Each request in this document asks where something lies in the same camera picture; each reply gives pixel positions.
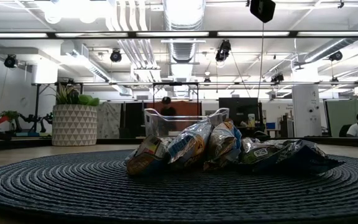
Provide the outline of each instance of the wooden floor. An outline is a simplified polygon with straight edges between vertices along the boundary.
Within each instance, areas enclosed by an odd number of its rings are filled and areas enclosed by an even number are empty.
[[[136,145],[97,145],[97,146],[86,146],[86,147],[35,147],[27,149],[11,149],[0,151],[0,166],[10,164],[13,162],[20,162],[27,159],[33,159],[43,156],[52,156],[59,154],[69,154],[78,152],[96,152],[96,151],[112,151],[112,150],[123,150],[123,149],[135,149]],[[319,145],[327,154],[334,154],[339,156],[349,156],[358,158],[358,147],[347,147],[347,146],[329,146]],[[0,214],[0,224],[21,224],[10,220],[4,215]]]

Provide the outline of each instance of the computer monitor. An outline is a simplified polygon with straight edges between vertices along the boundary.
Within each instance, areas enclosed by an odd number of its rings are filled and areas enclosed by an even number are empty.
[[[248,114],[254,114],[259,121],[258,98],[219,98],[220,108],[229,108],[229,117],[235,125],[248,121]]]

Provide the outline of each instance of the round rug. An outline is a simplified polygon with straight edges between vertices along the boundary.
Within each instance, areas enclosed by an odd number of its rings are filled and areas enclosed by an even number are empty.
[[[0,208],[88,223],[244,223],[358,218],[358,159],[321,175],[182,172],[132,178],[130,151],[0,167]]]

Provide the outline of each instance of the geometric patterned planter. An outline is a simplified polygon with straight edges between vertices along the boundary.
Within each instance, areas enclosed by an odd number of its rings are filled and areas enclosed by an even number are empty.
[[[95,106],[55,105],[52,145],[92,146],[96,144],[98,113]]]

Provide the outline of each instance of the plastic storage basket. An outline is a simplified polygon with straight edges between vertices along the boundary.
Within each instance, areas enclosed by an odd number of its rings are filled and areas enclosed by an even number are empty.
[[[146,136],[177,136],[192,124],[209,119],[217,126],[229,117],[229,108],[221,108],[209,116],[162,116],[155,109],[144,110]]]

